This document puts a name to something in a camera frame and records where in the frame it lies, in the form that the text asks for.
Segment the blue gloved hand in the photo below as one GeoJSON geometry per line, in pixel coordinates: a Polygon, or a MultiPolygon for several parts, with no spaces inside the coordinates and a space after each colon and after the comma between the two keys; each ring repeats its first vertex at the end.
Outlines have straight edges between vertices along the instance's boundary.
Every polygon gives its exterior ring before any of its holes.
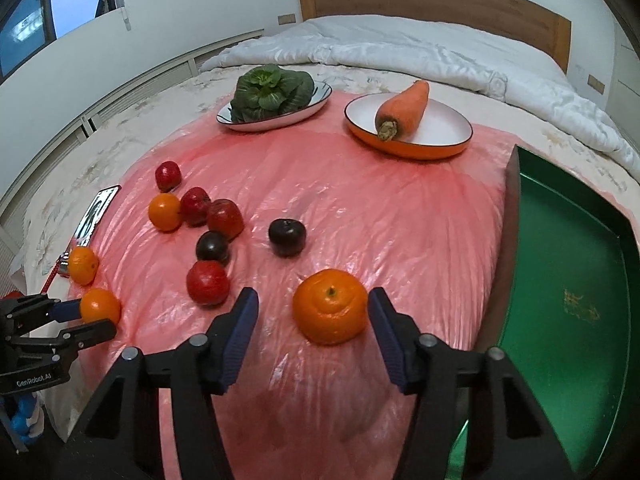
{"type": "Polygon", "coordinates": [[[1,426],[17,448],[27,448],[35,443],[43,433],[45,421],[38,393],[1,397],[1,426]]]}

